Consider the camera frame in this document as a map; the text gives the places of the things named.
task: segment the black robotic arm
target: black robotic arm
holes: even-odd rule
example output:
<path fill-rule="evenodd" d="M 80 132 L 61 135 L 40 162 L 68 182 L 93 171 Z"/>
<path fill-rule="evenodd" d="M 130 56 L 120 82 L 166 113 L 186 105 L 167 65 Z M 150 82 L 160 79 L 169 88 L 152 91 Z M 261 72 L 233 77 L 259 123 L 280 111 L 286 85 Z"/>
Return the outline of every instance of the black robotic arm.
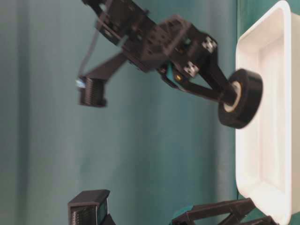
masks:
<path fill-rule="evenodd" d="M 229 80 L 218 66 L 218 44 L 178 15 L 160 24 L 132 0 L 83 0 L 99 17 L 96 28 L 122 51 L 78 78 L 80 104 L 106 106 L 105 84 L 126 62 L 147 73 L 156 70 L 171 87 L 219 103 L 219 119 L 233 128 L 245 127 L 258 110 L 263 82 L 240 69 Z M 200 75 L 211 88 L 191 82 Z"/>

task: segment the teal background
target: teal background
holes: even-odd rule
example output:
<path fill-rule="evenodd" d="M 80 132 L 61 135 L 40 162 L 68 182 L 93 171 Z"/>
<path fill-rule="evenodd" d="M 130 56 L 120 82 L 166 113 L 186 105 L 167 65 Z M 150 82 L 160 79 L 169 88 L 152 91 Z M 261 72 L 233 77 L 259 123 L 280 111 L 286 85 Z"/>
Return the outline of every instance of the teal background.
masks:
<path fill-rule="evenodd" d="M 264 15 L 278 0 L 238 0 L 238 38 L 248 30 L 262 15 Z M 300 15 L 300 1 L 288 0 L 291 11 Z M 258 209 L 252 211 L 245 221 L 262 218 L 265 215 Z M 300 213 L 292 216 L 291 225 L 300 224 Z"/>
<path fill-rule="evenodd" d="M 220 67 L 234 70 L 236 1 L 136 2 L 156 22 L 180 14 L 211 34 Z M 67 203 L 89 189 L 111 190 L 119 225 L 166 225 L 184 206 L 236 198 L 234 130 L 217 104 L 132 65 L 110 81 L 106 109 L 77 104 L 94 21 L 80 0 L 1 5 L 1 224 L 67 224 Z M 117 51 L 100 37 L 89 68 Z"/>

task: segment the white container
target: white container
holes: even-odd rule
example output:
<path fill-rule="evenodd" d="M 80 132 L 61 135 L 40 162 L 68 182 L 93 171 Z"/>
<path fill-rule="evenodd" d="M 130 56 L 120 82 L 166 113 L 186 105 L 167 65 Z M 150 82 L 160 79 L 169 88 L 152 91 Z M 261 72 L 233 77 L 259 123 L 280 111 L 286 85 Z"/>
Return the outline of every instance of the white container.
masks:
<path fill-rule="evenodd" d="M 263 96 L 236 130 L 239 192 L 281 224 L 300 211 L 300 16 L 279 1 L 239 39 L 236 68 L 259 73 Z"/>

